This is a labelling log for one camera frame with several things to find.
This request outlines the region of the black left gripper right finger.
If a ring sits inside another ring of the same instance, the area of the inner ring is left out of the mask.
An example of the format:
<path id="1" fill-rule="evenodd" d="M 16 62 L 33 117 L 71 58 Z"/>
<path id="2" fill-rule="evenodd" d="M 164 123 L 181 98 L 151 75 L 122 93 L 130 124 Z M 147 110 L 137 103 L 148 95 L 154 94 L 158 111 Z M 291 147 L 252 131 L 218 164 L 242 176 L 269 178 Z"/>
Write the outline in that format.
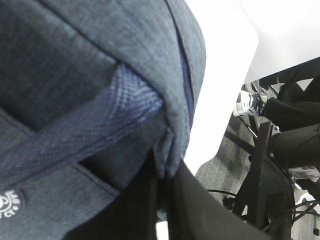
<path id="1" fill-rule="evenodd" d="M 168 180 L 167 221 L 171 240 L 269 239 L 217 202 L 183 161 Z"/>

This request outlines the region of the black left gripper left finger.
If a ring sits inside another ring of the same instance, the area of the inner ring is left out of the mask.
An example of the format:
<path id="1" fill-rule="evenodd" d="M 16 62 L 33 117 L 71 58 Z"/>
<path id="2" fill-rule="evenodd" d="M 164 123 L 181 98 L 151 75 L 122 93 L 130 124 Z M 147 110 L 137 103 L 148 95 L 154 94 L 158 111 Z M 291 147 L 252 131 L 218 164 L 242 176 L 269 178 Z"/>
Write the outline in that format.
<path id="1" fill-rule="evenodd" d="M 69 231 L 65 240 L 156 240 L 158 177 L 154 154 L 123 192 L 100 213 Z"/>

